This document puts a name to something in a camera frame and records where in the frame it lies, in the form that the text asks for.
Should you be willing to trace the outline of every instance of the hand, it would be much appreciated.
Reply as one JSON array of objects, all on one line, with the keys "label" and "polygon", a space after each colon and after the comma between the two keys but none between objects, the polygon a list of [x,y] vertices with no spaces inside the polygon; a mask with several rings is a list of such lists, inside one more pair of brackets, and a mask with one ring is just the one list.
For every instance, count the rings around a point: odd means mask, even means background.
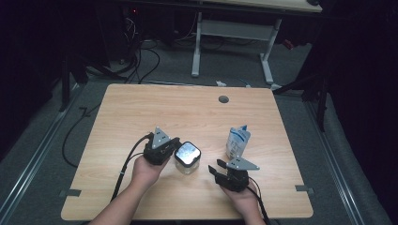
[{"label": "hand", "polygon": [[143,156],[138,157],[134,162],[130,185],[140,186],[147,190],[158,181],[161,171],[169,159],[164,161],[162,165],[156,166],[147,162]]},{"label": "hand", "polygon": [[[258,209],[257,198],[248,189],[240,192],[229,190],[225,187],[220,188],[231,199],[234,207],[243,216],[246,224],[265,224]],[[252,181],[249,182],[249,188],[256,191]]]}]

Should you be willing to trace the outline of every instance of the table hole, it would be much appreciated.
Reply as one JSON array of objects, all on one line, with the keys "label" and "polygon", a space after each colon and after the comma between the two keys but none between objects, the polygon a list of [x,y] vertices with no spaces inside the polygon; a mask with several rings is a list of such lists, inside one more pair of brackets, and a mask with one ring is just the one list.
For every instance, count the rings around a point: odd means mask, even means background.
[{"label": "table hole", "polygon": [[229,98],[227,96],[220,96],[219,97],[219,102],[220,103],[227,103],[229,101]]}]

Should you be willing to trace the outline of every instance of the person's right hand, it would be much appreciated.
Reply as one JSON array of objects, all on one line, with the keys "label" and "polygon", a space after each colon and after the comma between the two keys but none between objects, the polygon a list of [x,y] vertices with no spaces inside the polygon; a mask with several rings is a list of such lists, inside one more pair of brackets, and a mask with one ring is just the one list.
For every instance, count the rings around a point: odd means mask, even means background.
[{"label": "person's right hand", "polygon": [[[222,191],[231,199],[234,207],[243,216],[246,225],[265,224],[258,209],[257,198],[248,189],[240,192],[231,191],[225,187],[221,187]],[[249,182],[249,188],[256,191],[252,181]]]}]

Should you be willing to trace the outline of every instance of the wooden table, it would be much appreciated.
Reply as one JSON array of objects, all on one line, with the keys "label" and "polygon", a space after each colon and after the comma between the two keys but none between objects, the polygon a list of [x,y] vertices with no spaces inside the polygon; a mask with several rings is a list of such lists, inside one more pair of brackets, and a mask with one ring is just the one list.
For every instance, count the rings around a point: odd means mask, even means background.
[{"label": "wooden table", "polygon": [[[229,97],[220,103],[219,96]],[[197,171],[182,174],[169,161],[159,181],[142,199],[134,219],[240,218],[208,172],[219,172],[216,159],[227,161],[230,128],[247,125],[252,136],[243,157],[260,167],[249,171],[261,188],[270,218],[308,218],[307,192],[272,92],[264,88],[111,84],[62,210],[65,220],[94,218],[111,200],[118,174],[135,143],[155,127],[171,138],[190,141],[201,151]],[[136,152],[142,152],[145,142]],[[128,171],[133,167],[131,161]],[[121,190],[130,181],[130,172]]]}]

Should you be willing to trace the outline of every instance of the metal bracket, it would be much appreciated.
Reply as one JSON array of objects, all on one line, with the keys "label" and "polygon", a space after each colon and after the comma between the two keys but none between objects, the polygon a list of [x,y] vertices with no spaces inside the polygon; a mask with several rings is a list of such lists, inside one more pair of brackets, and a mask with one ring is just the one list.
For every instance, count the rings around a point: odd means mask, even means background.
[{"label": "metal bracket", "polygon": [[243,157],[234,157],[231,161],[226,163],[226,167],[237,171],[258,171],[260,167],[252,164]]},{"label": "metal bracket", "polygon": [[152,148],[158,148],[165,143],[168,143],[171,140],[171,138],[163,132],[159,127],[155,128],[155,135],[153,137],[153,143],[152,143]]}]

